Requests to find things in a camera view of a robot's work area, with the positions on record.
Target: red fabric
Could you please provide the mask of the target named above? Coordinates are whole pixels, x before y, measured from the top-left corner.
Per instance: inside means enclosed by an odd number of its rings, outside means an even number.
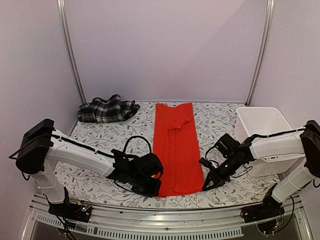
[[[159,197],[200,192],[204,184],[192,103],[155,106],[153,153],[162,165]]]

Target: white wall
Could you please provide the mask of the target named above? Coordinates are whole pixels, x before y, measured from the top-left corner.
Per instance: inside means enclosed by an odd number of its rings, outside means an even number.
[[[280,109],[293,127],[320,123],[320,2],[276,1],[253,106]],[[300,193],[315,239],[320,236],[320,190]]]
[[[55,0],[0,1],[0,239],[16,240],[35,190],[8,156],[44,118],[68,133],[80,100]]]
[[[267,0],[68,0],[87,101],[244,103]]]

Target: floral tablecloth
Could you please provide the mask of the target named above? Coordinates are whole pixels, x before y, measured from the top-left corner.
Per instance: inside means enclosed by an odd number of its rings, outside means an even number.
[[[135,135],[143,136],[153,144],[156,103],[138,102],[138,104],[140,105],[138,113],[126,122],[103,124],[78,122],[71,137],[102,150],[122,150],[127,139]],[[165,104],[172,107],[180,103]],[[242,106],[231,103],[193,103],[202,157],[223,134],[229,133],[233,136],[237,119],[236,108]],[[143,156],[148,153],[148,146],[142,139],[134,139],[129,144],[127,153]],[[208,159],[219,163],[224,160],[216,150],[208,154]],[[246,169],[241,167],[235,175],[239,176],[245,171]],[[204,177],[207,172],[207,168],[203,168]],[[279,181],[277,175],[251,177],[245,174],[239,178],[231,178],[231,182],[207,192],[160,198],[125,191],[114,185],[112,180],[68,163],[58,162],[54,173],[59,182],[66,186],[72,198],[99,204],[154,209],[228,207],[259,202],[270,186]]]

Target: plaid shirt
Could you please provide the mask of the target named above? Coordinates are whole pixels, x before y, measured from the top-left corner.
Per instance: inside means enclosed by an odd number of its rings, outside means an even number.
[[[113,123],[126,121],[134,116],[140,106],[135,101],[120,101],[118,94],[103,100],[95,97],[92,102],[78,108],[76,118],[84,123]]]

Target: white container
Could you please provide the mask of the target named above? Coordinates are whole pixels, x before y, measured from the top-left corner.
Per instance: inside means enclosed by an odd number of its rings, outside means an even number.
[[[253,134],[270,135],[283,131],[292,130],[292,127],[283,114],[274,107],[238,107],[236,109],[237,120],[234,127],[234,136],[242,143]],[[256,159],[251,162],[253,177],[262,177],[273,174],[282,174],[287,171],[299,158],[275,162],[265,162]]]

